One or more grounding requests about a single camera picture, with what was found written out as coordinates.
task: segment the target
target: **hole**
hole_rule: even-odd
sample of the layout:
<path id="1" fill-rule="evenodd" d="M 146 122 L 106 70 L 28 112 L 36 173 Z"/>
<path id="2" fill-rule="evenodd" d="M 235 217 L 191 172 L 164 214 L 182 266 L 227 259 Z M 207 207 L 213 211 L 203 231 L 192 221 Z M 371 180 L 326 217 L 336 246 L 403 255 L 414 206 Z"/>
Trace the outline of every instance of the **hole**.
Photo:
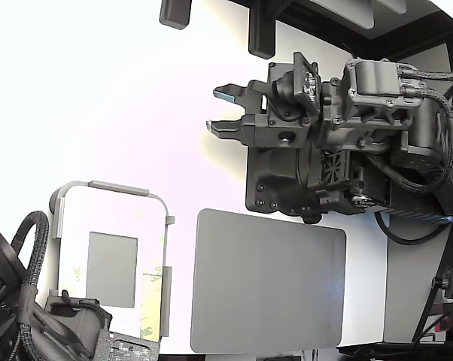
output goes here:
<path id="1" fill-rule="evenodd" d="M 296 136 L 293 132 L 281 132 L 278 135 L 278 142 L 280 145 L 291 145 L 295 142 Z"/>
<path id="2" fill-rule="evenodd" d="M 60 317 L 66 317 L 66 318 L 72 318 L 75 317 L 80 310 L 76 310 L 72 308 L 71 306 L 67 305 L 54 305 L 51 308 L 51 314 L 54 316 L 60 316 Z"/>
<path id="3" fill-rule="evenodd" d="M 266 111 L 267 105 L 268 105 L 268 102 L 266 100 L 266 96 L 262 96 L 262 109 Z"/>

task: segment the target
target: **circuit board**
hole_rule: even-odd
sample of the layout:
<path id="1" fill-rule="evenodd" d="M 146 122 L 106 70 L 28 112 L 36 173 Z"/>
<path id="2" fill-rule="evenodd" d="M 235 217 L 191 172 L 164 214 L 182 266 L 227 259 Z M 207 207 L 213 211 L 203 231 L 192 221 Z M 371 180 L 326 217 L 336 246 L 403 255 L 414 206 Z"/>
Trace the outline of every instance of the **circuit board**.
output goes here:
<path id="1" fill-rule="evenodd" d="M 160 343 L 102 329 L 93 361 L 157 361 Z"/>

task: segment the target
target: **white backdrop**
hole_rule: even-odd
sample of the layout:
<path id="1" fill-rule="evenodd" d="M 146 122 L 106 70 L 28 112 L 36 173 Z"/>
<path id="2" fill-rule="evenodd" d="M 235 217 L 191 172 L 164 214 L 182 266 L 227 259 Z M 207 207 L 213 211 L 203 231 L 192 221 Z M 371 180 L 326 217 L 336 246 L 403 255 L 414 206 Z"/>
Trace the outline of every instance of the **white backdrop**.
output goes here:
<path id="1" fill-rule="evenodd" d="M 194 0 L 183 31 L 160 25 L 159 14 L 160 0 L 0 2 L 0 230 L 11 239 L 24 216 L 46 211 L 51 193 L 69 181 L 151 189 L 177 217 L 162 352 L 190 353 L 196 215 L 247 212 L 246 148 L 205 130 L 206 120 L 235 119 L 242 109 L 212 90 L 265 80 L 268 61 L 247 51 L 246 8 Z M 272 61 L 291 62 L 294 51 L 318 62 L 323 79 L 341 77 L 349 57 L 278 23 Z M 329 214 L 322 224 L 348 236 L 342 344 L 381 341 L 386 237 L 371 216 Z M 56 277 L 56 251 L 52 244 L 44 290 Z"/>

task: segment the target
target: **black bracket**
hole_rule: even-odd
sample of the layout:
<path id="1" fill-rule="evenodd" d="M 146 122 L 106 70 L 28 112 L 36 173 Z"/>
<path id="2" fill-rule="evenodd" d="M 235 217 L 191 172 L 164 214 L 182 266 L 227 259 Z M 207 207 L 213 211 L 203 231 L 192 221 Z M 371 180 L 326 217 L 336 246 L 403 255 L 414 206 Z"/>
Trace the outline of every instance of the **black bracket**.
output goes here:
<path id="1" fill-rule="evenodd" d="M 260 58 L 275 55 L 275 21 L 293 0 L 253 0 L 250 7 L 248 51 Z"/>
<path id="2" fill-rule="evenodd" d="M 162 0 L 160 23 L 182 30 L 190 23 L 191 0 Z"/>

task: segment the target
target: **gray pad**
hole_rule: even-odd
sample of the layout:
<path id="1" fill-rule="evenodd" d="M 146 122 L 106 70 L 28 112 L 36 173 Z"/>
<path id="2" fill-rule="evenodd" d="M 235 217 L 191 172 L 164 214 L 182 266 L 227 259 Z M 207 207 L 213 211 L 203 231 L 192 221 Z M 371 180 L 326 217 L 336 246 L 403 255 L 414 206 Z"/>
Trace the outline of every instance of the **gray pad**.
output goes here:
<path id="1" fill-rule="evenodd" d="M 341 229 L 202 210 L 191 347 L 197 353 L 335 347 L 344 281 Z"/>
<path id="2" fill-rule="evenodd" d="M 138 239 L 90 232 L 86 297 L 104 306 L 135 307 Z"/>

